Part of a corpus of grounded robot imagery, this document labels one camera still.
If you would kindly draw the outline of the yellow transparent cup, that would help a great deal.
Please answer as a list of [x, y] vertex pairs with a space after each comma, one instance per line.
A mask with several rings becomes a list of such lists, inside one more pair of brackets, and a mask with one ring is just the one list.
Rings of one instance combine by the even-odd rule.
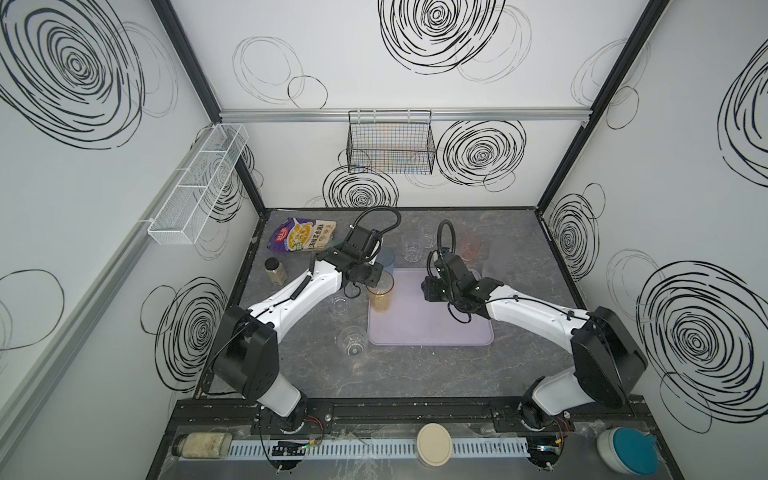
[[383, 271], [375, 286], [367, 286], [370, 307], [373, 311], [384, 313], [389, 310], [394, 295], [395, 280], [388, 271]]

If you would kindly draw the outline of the clear faceted glass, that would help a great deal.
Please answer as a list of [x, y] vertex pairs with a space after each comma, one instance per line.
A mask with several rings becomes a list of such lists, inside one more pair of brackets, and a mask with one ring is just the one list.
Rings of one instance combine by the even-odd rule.
[[403, 258], [409, 264], [417, 264], [423, 256], [421, 239], [416, 237], [403, 238]]

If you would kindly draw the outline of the blue frosted cup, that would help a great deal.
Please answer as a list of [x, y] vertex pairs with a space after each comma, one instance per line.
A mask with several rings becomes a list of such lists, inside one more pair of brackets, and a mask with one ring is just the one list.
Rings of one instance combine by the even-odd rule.
[[396, 255], [389, 247], [382, 247], [377, 254], [376, 262], [382, 265], [384, 271], [394, 274]]

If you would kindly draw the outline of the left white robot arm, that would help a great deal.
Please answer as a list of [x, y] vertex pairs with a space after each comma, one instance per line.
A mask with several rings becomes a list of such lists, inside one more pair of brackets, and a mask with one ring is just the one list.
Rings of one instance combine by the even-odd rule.
[[228, 308], [205, 371], [222, 379], [247, 404], [271, 411], [281, 429], [300, 430], [307, 417], [307, 397], [280, 372], [279, 344], [325, 298], [349, 284], [377, 286], [384, 271], [376, 261], [383, 237], [400, 223], [394, 207], [369, 208], [341, 242], [314, 254], [307, 270], [277, 293], [248, 308]]

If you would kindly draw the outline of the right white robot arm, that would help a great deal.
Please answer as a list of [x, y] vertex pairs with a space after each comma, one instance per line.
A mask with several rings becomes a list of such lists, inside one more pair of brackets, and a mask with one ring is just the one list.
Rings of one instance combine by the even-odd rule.
[[425, 300], [445, 302], [454, 320], [482, 317], [511, 324], [572, 356], [571, 367], [537, 379], [520, 398], [517, 411], [526, 428], [542, 431], [565, 411], [590, 403], [612, 409], [630, 404], [629, 394], [648, 360], [613, 310], [571, 309], [493, 278], [475, 278], [457, 254], [457, 235], [448, 220], [438, 224], [426, 270]]

